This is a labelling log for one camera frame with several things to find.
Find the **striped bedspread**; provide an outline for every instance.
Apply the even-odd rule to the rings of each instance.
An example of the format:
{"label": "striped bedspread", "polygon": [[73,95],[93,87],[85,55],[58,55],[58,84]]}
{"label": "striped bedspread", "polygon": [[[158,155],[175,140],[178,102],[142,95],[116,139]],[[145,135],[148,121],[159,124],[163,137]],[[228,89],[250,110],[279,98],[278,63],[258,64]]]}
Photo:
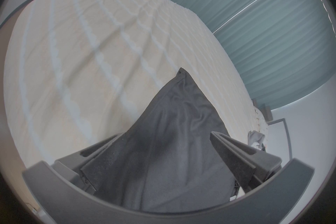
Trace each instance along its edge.
{"label": "striped bedspread", "polygon": [[15,24],[4,71],[23,162],[50,164],[127,131],[180,67],[233,138],[247,143],[259,131],[237,70],[190,10],[169,0],[34,0]]}

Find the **brown floor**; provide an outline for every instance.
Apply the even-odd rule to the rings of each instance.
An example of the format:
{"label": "brown floor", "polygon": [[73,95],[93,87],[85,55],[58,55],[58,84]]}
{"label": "brown floor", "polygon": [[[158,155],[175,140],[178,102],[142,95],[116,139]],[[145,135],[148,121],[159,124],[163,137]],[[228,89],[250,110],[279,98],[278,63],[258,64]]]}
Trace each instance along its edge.
{"label": "brown floor", "polygon": [[26,208],[38,210],[39,205],[31,195],[23,178],[22,171],[26,169],[15,147],[7,124],[5,103],[3,99],[3,71],[7,47],[16,20],[21,14],[20,9],[0,29],[0,171],[7,184]]}

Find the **mattress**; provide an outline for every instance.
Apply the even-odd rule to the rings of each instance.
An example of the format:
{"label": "mattress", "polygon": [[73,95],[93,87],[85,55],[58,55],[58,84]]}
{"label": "mattress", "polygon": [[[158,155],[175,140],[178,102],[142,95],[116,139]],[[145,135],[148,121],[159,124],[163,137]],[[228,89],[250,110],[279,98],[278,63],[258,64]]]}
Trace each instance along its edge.
{"label": "mattress", "polygon": [[24,164],[52,164],[127,131],[180,67],[232,138],[247,143],[259,131],[237,70],[190,10],[169,0],[32,1],[4,69],[8,125]]}

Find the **green curtain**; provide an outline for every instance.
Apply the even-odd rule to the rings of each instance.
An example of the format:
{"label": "green curtain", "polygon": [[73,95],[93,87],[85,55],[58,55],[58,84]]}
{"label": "green curtain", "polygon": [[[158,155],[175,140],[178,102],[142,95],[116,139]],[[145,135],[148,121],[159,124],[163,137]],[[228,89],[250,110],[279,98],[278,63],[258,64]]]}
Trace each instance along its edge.
{"label": "green curtain", "polygon": [[171,1],[216,31],[259,105],[296,101],[336,71],[336,37],[321,0]]}

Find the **curtain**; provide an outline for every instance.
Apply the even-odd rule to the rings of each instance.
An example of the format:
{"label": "curtain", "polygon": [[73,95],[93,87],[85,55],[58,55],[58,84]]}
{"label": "curtain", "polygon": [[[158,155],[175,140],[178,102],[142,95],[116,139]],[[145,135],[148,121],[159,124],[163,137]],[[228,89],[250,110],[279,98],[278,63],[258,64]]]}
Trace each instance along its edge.
{"label": "curtain", "polygon": [[251,99],[271,109],[336,71],[336,37],[321,0],[171,0],[214,32]]}

